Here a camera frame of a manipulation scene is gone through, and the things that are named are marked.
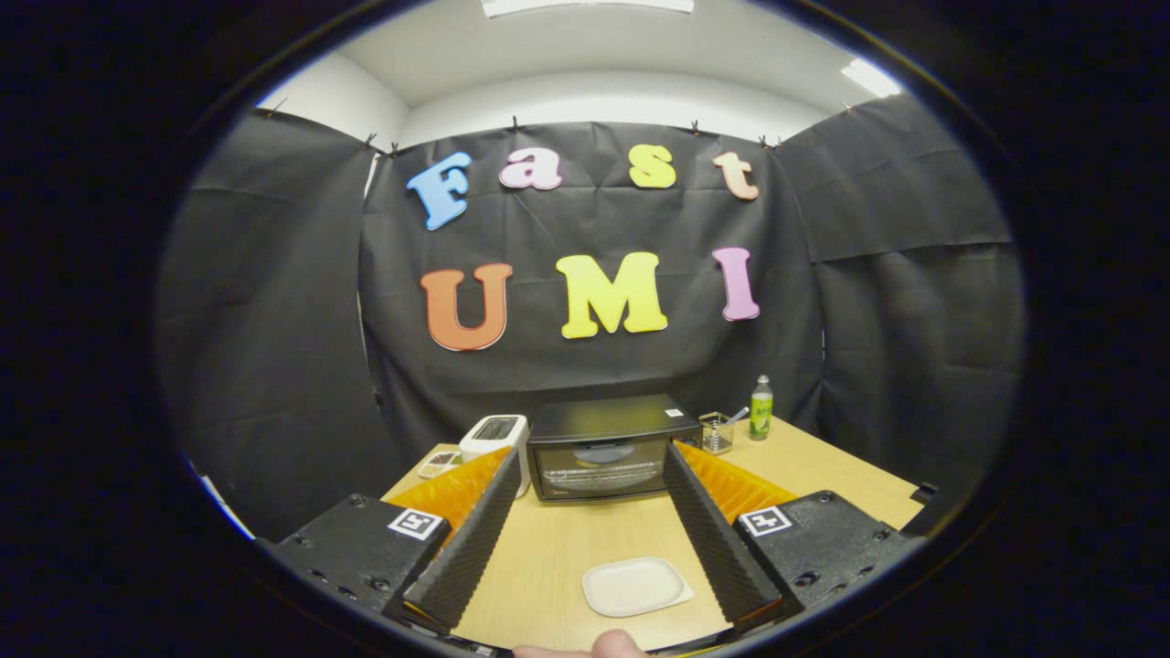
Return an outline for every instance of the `table surface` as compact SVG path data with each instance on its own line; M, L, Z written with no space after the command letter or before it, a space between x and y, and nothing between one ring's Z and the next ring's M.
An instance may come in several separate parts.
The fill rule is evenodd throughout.
M736 423L731 451L722 459L797 496L832 489L869 515L901 529L922 505L917 489L845 451L772 418L762 441L748 439L748 421ZM432 453L459 450L439 444ZM419 461L381 498L422 482ZM604 617L585 601L581 576L599 564L634 557L673 564L695 597L624 618ZM667 493L587 502L542 502L532 487L516 499L488 561L483 578L452 633L483 644L587 650L601 632L626 629L645 650L697 639L727 628L715 594Z

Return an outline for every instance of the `toaster oven door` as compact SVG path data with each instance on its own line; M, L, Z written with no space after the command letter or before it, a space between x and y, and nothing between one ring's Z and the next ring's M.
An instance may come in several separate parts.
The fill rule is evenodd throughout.
M544 500L581 500L661 491L665 437L541 446Z

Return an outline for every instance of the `screw hole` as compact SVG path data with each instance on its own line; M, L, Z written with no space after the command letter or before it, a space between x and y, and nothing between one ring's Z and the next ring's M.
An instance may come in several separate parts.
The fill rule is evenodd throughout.
M820 574L815 571L805 571L804 574L797 576L796 580L792 581L792 584L794 584L798 588L806 588L819 580L820 580Z

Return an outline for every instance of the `foam letter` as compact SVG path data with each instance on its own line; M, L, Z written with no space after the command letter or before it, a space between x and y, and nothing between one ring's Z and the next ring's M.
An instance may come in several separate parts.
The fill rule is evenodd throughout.
M715 166L723 170L723 181L728 184L728 190L732 194L745 201L750 201L759 196L759 187L748 184L745 176L751 171L751 163L739 159L739 156L728 151L714 160Z
M669 187L676 178L666 146L639 144L629 150L629 178L639 187Z
M472 156L460 151L447 156L439 164L406 181L406 187L414 190L427 207L427 231L434 231L443 224L463 214L467 201L452 198L452 192L467 193L467 177L455 167L472 164ZM452 169L443 178L442 173Z
M557 261L557 270L565 275L569 287L569 323L560 328L566 338L589 338L597 334L597 323L590 320L593 307L605 330L613 334L621 321L621 311L629 304L626 331L661 331L666 329L666 316L659 309L658 288L654 286L654 268L658 256L647 252L634 252L621 259L618 276L610 279L593 260L593 256L565 256Z
M735 322L759 315L759 307L751 299L751 281L748 280L748 259L751 258L748 249L727 247L715 249L711 255L723 266L723 286L728 292L728 306L723 308L723 318Z
M500 171L500 183L508 187L552 190L560 186L560 156L549 149L521 149L508 156L510 164Z
M483 324L468 329L459 323L459 302L455 289L463 280L457 269L431 272L419 282L427 292L427 329L436 343L448 350L482 350L504 335L508 325L508 300L504 280L511 276L511 266L502 262L475 269L475 277L483 283Z

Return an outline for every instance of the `orange soft pad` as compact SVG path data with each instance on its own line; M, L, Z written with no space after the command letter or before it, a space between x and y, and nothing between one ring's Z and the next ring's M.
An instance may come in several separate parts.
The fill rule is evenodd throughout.
M477 457L433 480L406 489L387 502L446 519L450 523L450 534L442 543L446 548L447 542L455 536L463 521L472 514L472 508L480 502L483 491L495 478L511 446Z
M679 452L698 477L707 493L711 494L711 500L718 506L728 523L734 523L741 514L782 505L797 498L768 480L732 466L718 457L707 454L697 447L679 441L674 445L679 447Z

